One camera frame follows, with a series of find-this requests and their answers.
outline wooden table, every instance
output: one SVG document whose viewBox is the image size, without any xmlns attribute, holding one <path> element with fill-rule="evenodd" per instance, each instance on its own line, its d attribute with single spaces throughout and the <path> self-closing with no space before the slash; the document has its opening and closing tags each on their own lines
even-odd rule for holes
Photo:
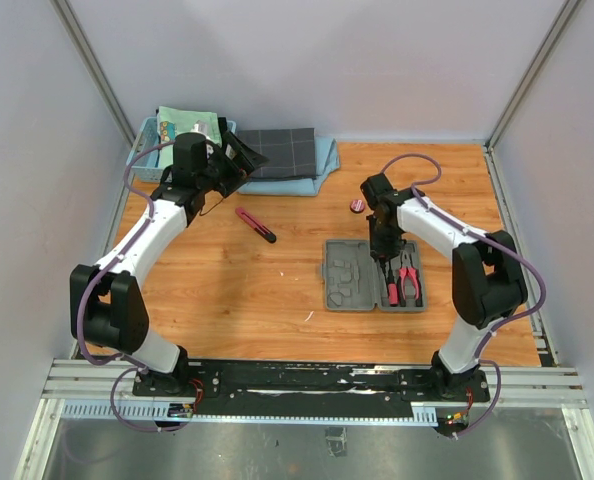
<svg viewBox="0 0 594 480">
<path fill-rule="evenodd" d="M 330 312 L 324 308 L 320 276 L 323 244 L 331 238 L 368 238 L 365 214 L 351 213 L 350 201 L 361 198 L 359 185 L 367 176 L 412 151 L 431 155 L 443 166 L 439 183 L 424 188 L 436 204 L 472 225 L 499 229 L 481 148 L 342 143 L 339 150 L 342 167 L 317 197 L 234 194 L 198 217 L 171 243 L 144 285 L 151 328 L 192 357 L 428 363 L 455 318 L 448 261 L 420 242 L 429 299 L 424 313 Z M 406 159 L 388 176 L 404 188 L 434 173 L 427 162 Z M 155 187 L 137 180 L 135 185 L 148 192 Z M 217 194 L 209 195 L 206 207 L 218 200 Z M 144 206 L 139 197 L 129 197 L 118 238 Z M 244 224 L 235 215 L 238 206 L 262 220 L 277 243 L 267 243 Z M 528 321 L 503 328 L 485 356 L 504 365 L 539 365 Z"/>
</svg>

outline blue cloth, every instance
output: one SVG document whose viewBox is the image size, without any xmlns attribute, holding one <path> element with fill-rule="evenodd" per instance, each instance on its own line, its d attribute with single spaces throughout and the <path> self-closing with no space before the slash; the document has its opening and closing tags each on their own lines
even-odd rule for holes
<svg viewBox="0 0 594 480">
<path fill-rule="evenodd" d="M 319 193 L 324 180 L 340 166 L 337 141 L 332 137 L 315 137 L 317 176 L 298 180 L 254 181 L 243 185 L 239 193 L 244 195 L 288 195 L 314 197 Z"/>
</svg>

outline towel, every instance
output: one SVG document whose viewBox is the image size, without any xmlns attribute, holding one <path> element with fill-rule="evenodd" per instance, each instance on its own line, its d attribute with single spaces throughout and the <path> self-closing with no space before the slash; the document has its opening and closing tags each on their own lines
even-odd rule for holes
<svg viewBox="0 0 594 480">
<path fill-rule="evenodd" d="M 314 179 L 317 175 L 314 128 L 243 130 L 237 137 L 269 160 L 252 173 L 251 181 Z"/>
<path fill-rule="evenodd" d="M 191 112 L 174 108 L 159 107 L 157 112 L 158 133 L 161 143 L 170 142 L 180 133 L 192 132 L 193 127 L 200 122 L 200 132 L 213 143 L 221 146 L 219 120 L 212 112 Z M 157 168 L 164 169 L 173 164 L 173 146 L 164 147 L 159 152 Z"/>
<path fill-rule="evenodd" d="M 299 180 L 271 180 L 248 182 L 237 190 L 244 195 L 289 195 L 314 197 L 324 180 L 340 167 L 337 142 L 332 137 L 315 137 L 317 158 L 316 177 Z"/>
</svg>

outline basket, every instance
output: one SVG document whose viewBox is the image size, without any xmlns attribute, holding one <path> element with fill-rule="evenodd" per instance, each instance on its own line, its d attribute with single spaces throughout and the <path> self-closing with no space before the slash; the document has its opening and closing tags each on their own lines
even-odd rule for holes
<svg viewBox="0 0 594 480">
<path fill-rule="evenodd" d="M 237 124 L 230 120 L 227 121 L 228 130 L 235 133 Z M 133 144 L 133 148 L 128 155 L 126 165 L 128 165 L 133 157 L 139 152 L 146 150 L 147 148 L 154 147 L 159 143 L 159 133 L 157 132 L 157 117 L 148 117 L 141 124 L 137 140 Z M 142 182 L 147 183 L 159 183 L 161 179 L 163 168 L 157 166 L 157 160 L 159 159 L 159 150 L 149 153 L 143 158 L 137 160 L 133 165 L 132 171 L 135 173 L 137 178 Z"/>
</svg>

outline wall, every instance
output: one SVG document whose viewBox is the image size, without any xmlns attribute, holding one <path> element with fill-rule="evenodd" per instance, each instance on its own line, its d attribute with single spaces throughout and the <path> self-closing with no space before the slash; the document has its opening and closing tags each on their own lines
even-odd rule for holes
<svg viewBox="0 0 594 480">
<path fill-rule="evenodd" d="M 579 369 L 594 417 L 594 1 L 496 153 L 528 254 L 546 276 L 555 347 Z"/>
<path fill-rule="evenodd" d="M 159 105 L 342 139 L 490 134 L 562 0 L 70 0 L 138 129 Z"/>
<path fill-rule="evenodd" d="M 0 479 L 71 348 L 68 276 L 99 254 L 127 150 L 50 3 L 1 0 Z"/>
</svg>

